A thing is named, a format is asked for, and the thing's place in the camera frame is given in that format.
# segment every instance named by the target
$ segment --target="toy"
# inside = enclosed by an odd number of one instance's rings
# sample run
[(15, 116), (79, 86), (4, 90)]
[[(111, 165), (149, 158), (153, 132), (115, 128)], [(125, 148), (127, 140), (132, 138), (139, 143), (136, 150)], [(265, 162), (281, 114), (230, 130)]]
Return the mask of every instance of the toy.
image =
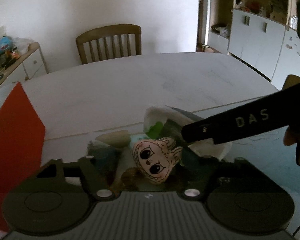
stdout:
[(173, 147), (176, 141), (170, 137), (159, 140), (141, 140), (134, 144), (133, 159), (152, 184), (166, 181), (173, 167), (181, 160), (182, 147)]

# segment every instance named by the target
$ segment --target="black tool handle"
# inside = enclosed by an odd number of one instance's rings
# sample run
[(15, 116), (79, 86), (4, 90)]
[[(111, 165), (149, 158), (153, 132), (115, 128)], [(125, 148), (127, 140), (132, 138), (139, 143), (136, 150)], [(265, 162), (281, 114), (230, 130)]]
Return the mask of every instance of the black tool handle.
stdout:
[(300, 83), (254, 102), (186, 125), (186, 142), (213, 138), (215, 144), (234, 141), (289, 125), (300, 131)]

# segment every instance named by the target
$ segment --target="cabinet door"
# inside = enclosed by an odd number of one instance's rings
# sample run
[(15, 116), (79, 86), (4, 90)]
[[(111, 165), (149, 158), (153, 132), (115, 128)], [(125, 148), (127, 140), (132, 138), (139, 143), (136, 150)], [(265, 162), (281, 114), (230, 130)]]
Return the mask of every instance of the cabinet door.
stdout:
[(40, 76), (43, 76), (46, 74), (47, 74), (46, 69), (44, 67), (44, 64), (42, 64), (41, 67), (37, 70), (37, 72), (33, 75), (32, 78), (40, 77)]
[(281, 90), (290, 74), (300, 77), (300, 38), (292, 29), (285, 31), (282, 51), (271, 83)]
[(253, 35), (250, 36), (253, 40), (249, 39), (242, 59), (271, 79), (279, 59), (285, 26), (263, 17), (256, 17), (258, 21), (254, 26)]
[(229, 40), (219, 34), (209, 32), (208, 45), (217, 51), (226, 54), (228, 53)]
[(250, 36), (251, 15), (248, 12), (233, 10), (228, 51), (239, 58), (241, 58), (243, 47)]
[(285, 26), (269, 19), (263, 20), (263, 44), (258, 50), (259, 57), (255, 68), (271, 79), (282, 48)]
[(25, 81), (26, 77), (27, 77), (27, 74), (23, 68), (23, 65), (21, 64), (6, 78), (5, 81), (3, 81), (3, 83), (0, 85), (0, 87), (11, 84), (13, 82), (18, 82), (18, 81), (22, 83)]
[(25, 67), (26, 73), (29, 78), (32, 78), (33, 75), (37, 72), (40, 66), (43, 64), (40, 50), (37, 49), (34, 53), (32, 53), (24, 62), (23, 65)]
[(249, 32), (250, 35), (243, 37), (246, 39), (247, 43), (242, 50), (241, 59), (251, 66), (255, 67), (258, 60), (258, 49), (262, 44), (262, 39), (260, 38), (260, 31), (262, 28), (262, 23), (259, 17), (254, 14), (250, 14)]

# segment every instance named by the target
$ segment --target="orange board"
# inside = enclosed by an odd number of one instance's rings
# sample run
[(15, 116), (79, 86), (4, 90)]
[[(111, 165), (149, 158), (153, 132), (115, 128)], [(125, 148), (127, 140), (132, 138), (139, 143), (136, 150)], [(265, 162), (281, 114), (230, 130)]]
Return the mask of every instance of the orange board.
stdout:
[(5, 195), (39, 169), (45, 126), (17, 83), (0, 108), (0, 230), (8, 232), (1, 204)]

